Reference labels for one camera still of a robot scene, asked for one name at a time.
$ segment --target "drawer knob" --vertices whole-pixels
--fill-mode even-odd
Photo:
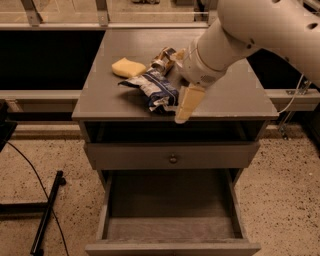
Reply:
[[[178,162],[178,159],[177,159],[177,157],[176,157],[174,154],[172,154],[172,155],[170,156],[169,161],[170,161],[170,163],[175,164],[175,163]]]

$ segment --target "drawer front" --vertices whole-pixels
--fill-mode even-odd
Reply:
[[[95,170],[246,168],[259,143],[230,145],[87,144]]]

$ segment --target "open drawer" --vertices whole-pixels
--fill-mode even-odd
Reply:
[[[248,256],[228,170],[109,172],[92,256]]]

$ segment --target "drawer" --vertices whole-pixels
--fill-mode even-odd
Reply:
[[[228,170],[109,172],[91,256],[249,256]]]
[[[246,168],[259,142],[225,144],[107,144],[88,143],[95,170]]]

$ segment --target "black cable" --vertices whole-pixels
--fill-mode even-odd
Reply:
[[[29,160],[15,145],[13,145],[11,142],[9,142],[9,141],[7,141],[7,140],[3,140],[3,141],[4,141],[5,143],[8,143],[11,147],[13,147],[13,148],[28,162],[28,164],[29,164],[29,165],[31,166],[31,168],[33,169],[35,175],[37,176],[37,178],[38,178],[38,180],[39,180],[39,183],[40,183],[40,186],[41,186],[41,188],[42,188],[42,190],[43,190],[43,192],[44,192],[47,200],[49,200],[49,196],[48,196],[48,194],[47,194],[47,192],[46,192],[46,189],[45,189],[44,186],[43,186],[43,183],[42,183],[42,181],[41,181],[41,178],[40,178],[40,176],[39,176],[36,168],[34,167],[34,165],[30,162],[30,160]],[[58,225],[58,228],[59,228],[59,231],[60,231],[60,234],[61,234],[61,238],[62,238],[62,241],[63,241],[63,245],[64,245],[64,249],[65,249],[65,251],[66,251],[66,254],[67,254],[67,256],[69,256],[69,251],[68,251],[67,243],[66,243],[66,240],[65,240],[65,238],[64,238],[64,234],[63,234],[62,228],[61,228],[61,226],[60,226],[58,217],[57,217],[56,213],[55,213],[54,210],[53,210],[53,206],[51,207],[51,212],[52,212],[53,217],[54,217],[54,219],[56,220],[56,223],[57,223],[57,225]]]

